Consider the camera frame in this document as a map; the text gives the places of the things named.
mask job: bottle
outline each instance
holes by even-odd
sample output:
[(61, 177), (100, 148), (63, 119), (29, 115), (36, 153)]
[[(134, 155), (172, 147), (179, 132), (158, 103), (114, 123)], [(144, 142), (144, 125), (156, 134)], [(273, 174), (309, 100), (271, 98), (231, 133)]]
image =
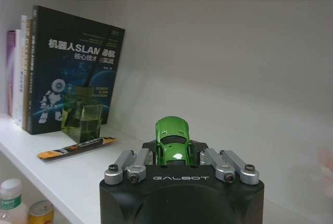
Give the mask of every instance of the bottle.
[(22, 202), (21, 194), (22, 182), (19, 179), (9, 179), (1, 183), (0, 220), (11, 224), (28, 223), (28, 208)]
[(103, 105), (94, 99), (94, 88), (75, 86), (65, 95), (61, 129), (78, 143), (99, 137)]

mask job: bottle cap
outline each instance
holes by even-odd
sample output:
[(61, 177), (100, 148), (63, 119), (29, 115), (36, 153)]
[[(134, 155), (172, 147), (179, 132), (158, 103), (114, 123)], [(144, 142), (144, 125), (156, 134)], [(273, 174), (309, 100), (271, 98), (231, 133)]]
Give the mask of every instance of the bottle cap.
[(19, 179), (9, 179), (1, 183), (0, 196), (1, 198), (14, 198), (22, 193), (22, 182)]

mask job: can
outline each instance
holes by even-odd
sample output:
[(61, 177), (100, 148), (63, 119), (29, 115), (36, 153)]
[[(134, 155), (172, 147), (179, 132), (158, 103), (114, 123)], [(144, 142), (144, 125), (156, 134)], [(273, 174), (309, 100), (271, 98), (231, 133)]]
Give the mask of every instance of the can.
[(29, 224), (52, 224), (53, 217), (53, 205), (47, 200), (36, 202), (29, 209)]

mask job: bolt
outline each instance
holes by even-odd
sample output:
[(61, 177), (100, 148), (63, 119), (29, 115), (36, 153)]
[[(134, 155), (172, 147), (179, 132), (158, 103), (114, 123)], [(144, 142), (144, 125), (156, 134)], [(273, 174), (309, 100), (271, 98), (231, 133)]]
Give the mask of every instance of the bolt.
[(252, 164), (246, 164), (245, 165), (245, 170), (249, 171), (249, 172), (253, 172), (253, 171), (255, 171), (255, 166), (252, 165)]
[(117, 172), (118, 171), (118, 165), (117, 164), (111, 164), (109, 166), (109, 170), (112, 171), (112, 172)]
[(226, 183), (231, 184), (231, 183), (234, 183), (235, 177), (234, 177), (233, 174), (229, 173), (229, 174), (224, 176), (224, 180), (225, 180)]
[(130, 176), (130, 183), (136, 184), (139, 182), (139, 175), (134, 173)]

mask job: white bottle cap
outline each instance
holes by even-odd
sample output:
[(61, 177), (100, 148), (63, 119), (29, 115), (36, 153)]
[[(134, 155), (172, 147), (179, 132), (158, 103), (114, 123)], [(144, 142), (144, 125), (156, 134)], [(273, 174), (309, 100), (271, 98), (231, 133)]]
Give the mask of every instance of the white bottle cap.
[(11, 223), (5, 220), (0, 220), (0, 224), (11, 224)]
[(4, 199), (15, 198), (22, 193), (22, 182), (19, 179), (9, 179), (0, 185), (0, 197)]

